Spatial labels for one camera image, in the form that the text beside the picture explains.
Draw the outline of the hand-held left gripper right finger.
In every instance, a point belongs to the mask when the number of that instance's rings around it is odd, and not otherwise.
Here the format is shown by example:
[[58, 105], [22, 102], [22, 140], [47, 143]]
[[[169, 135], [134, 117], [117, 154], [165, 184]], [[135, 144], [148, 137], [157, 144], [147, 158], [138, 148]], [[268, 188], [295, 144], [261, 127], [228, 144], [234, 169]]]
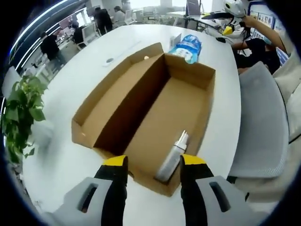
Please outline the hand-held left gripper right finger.
[[242, 192], [193, 155], [180, 157], [181, 198], [188, 226], [248, 226], [250, 208]]

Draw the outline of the person's right hand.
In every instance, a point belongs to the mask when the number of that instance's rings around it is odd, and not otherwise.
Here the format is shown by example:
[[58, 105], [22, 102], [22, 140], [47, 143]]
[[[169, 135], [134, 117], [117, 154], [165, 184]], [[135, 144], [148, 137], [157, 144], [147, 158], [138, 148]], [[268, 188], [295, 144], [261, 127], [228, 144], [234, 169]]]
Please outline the person's right hand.
[[242, 22], [244, 23], [245, 27], [249, 28], [256, 28], [258, 21], [252, 16], [245, 16], [242, 18]]

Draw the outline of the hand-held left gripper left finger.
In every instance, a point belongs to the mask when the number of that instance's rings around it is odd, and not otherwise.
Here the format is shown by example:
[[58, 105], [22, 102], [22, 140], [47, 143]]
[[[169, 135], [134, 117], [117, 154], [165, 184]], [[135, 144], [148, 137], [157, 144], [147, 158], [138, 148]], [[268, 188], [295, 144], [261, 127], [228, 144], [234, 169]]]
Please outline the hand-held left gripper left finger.
[[128, 157], [103, 162], [94, 177], [87, 177], [64, 196], [53, 213], [61, 226], [121, 226], [127, 198]]

